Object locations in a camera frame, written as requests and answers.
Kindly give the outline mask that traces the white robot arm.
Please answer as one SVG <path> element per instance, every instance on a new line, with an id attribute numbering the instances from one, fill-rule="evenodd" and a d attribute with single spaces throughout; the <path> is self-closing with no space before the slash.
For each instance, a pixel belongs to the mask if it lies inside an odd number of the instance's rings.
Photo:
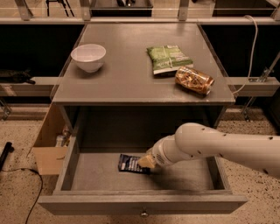
<path id="1" fill-rule="evenodd" d="M 228 134 L 188 122 L 158 140 L 138 160 L 142 167 L 174 165 L 180 161 L 219 157 L 271 177 L 280 178 L 280 136 Z"/>

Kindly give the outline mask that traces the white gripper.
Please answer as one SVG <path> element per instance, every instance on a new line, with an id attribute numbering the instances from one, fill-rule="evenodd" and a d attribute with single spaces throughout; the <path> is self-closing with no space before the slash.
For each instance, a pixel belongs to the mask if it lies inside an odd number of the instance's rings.
<path id="1" fill-rule="evenodd" d="M 166 136 L 158 140 L 144 157 L 138 159 L 138 164 L 144 168 L 155 168 L 156 165 L 165 167 L 174 165 L 182 160 L 181 150 L 176 145 L 175 136 Z"/>

